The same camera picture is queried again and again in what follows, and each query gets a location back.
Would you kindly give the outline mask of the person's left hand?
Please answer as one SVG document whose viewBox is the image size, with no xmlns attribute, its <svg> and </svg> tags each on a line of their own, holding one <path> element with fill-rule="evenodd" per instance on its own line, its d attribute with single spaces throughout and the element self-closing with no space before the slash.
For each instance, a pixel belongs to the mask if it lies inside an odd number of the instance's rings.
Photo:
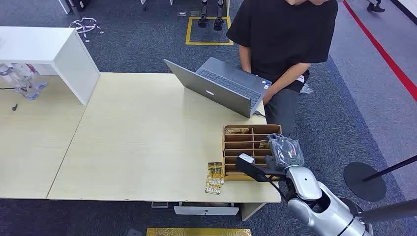
<svg viewBox="0 0 417 236">
<path fill-rule="evenodd" d="M 276 93 L 277 93 L 276 89 L 274 89 L 273 87 L 269 87 L 263 96 L 263 99 L 262 99 L 263 104 L 266 105 Z"/>
</svg>

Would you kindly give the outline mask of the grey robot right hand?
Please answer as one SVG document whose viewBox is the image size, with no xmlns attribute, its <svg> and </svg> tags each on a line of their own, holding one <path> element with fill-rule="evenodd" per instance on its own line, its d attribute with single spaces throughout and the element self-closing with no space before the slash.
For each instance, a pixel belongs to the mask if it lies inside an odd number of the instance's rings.
<svg viewBox="0 0 417 236">
<path fill-rule="evenodd" d="M 304 166 L 305 160 L 299 141 L 273 133 L 267 136 L 271 155 L 264 160 L 267 167 L 274 171 L 284 171 L 290 166 Z"/>
</svg>

